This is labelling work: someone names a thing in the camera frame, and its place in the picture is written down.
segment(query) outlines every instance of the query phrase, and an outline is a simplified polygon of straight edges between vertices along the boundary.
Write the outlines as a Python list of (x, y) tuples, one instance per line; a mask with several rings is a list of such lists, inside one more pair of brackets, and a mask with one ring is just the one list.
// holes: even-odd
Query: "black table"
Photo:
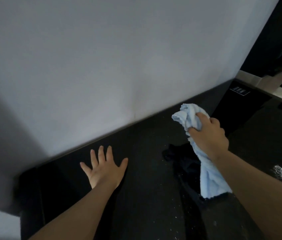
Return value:
[[(242, 159), (273, 176), (273, 166), (282, 167), (281, 99), (234, 80), (184, 103), (198, 104), (218, 118), (230, 150)], [(22, 239), (91, 190), (79, 162), (91, 165), (90, 150), (100, 145), (113, 147), (117, 165), (124, 157), (129, 164), (106, 206), (96, 239), (263, 239), (233, 194), (203, 200), (197, 188), (185, 186), (177, 163), (162, 156), (170, 144), (188, 143), (182, 126), (171, 119), (181, 104), (23, 173)]]

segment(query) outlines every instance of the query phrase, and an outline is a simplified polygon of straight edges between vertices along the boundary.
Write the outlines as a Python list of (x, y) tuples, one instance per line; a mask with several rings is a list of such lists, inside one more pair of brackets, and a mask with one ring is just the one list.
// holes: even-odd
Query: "cleaning cloth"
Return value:
[(203, 198), (212, 198), (218, 196), (222, 193), (230, 192), (227, 182), (222, 177), (219, 170), (215, 167), (212, 161), (207, 157), (207, 155), (195, 144), (188, 129), (193, 127), (198, 131), (202, 130), (202, 123), (195, 114), (201, 112), (205, 114), (208, 118), (210, 116), (205, 112), (204, 109), (200, 108), (196, 104), (183, 104), (179, 112), (172, 115), (174, 121), (179, 122), (183, 125), (186, 134), (189, 136), (188, 141), (192, 145), (195, 154), (201, 161), (201, 172), (200, 172), (200, 189)]

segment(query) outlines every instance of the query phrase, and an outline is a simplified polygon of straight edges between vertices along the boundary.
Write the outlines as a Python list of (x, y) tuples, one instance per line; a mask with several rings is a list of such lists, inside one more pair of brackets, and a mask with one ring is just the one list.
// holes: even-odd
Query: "finger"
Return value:
[(196, 137), (197, 134), (199, 133), (196, 129), (194, 129), (192, 127), (188, 129), (188, 132), (189, 132), (189, 134), (192, 138)]
[(107, 156), (107, 161), (113, 161), (112, 146), (108, 147), (106, 156)]
[(202, 125), (211, 124), (211, 121), (209, 120), (209, 118), (208, 118), (205, 114), (199, 112), (199, 113), (196, 113), (195, 115), (196, 115), (197, 117), (199, 117), (199, 119), (200, 119)]
[(99, 164), (104, 164), (106, 162), (106, 159), (104, 157), (103, 146), (99, 147), (98, 159), (99, 159)]
[(90, 157), (91, 157), (92, 168), (96, 168), (99, 165), (99, 163), (98, 163), (96, 153), (94, 152), (94, 150), (90, 151)]
[(210, 121), (212, 124), (220, 126), (220, 121), (216, 118), (210, 118)]
[(85, 165), (85, 163), (83, 163), (83, 162), (80, 163), (80, 166), (81, 166), (82, 170), (85, 172), (85, 174), (86, 174), (88, 177), (90, 177), (91, 172), (92, 172), (91, 168), (89, 168), (89, 167), (88, 167), (87, 165)]
[(126, 157), (125, 159), (122, 160), (120, 164), (120, 169), (122, 170), (123, 173), (127, 169), (127, 166), (128, 166), (128, 158)]

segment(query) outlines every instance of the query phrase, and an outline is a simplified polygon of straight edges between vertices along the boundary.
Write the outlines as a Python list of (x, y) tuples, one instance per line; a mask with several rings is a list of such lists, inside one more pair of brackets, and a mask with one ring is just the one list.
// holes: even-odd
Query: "beige floor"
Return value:
[(261, 78), (240, 70), (236, 78), (271, 94), (282, 84), (282, 72), (276, 76), (265, 76)]

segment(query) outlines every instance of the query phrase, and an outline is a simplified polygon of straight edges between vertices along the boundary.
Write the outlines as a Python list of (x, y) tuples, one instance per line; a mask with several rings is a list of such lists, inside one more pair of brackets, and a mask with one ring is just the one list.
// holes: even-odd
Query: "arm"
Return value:
[(99, 148), (99, 162), (93, 150), (90, 154), (93, 169), (84, 163), (80, 165), (89, 178), (92, 190), (40, 229), (30, 240), (93, 239), (107, 201), (123, 178), (128, 159), (125, 158), (120, 167), (117, 167), (111, 147), (107, 149), (107, 160), (103, 146)]
[(282, 182), (228, 151), (229, 141), (215, 118), (197, 113), (202, 131), (189, 133), (218, 168), (235, 196), (270, 239), (282, 239)]

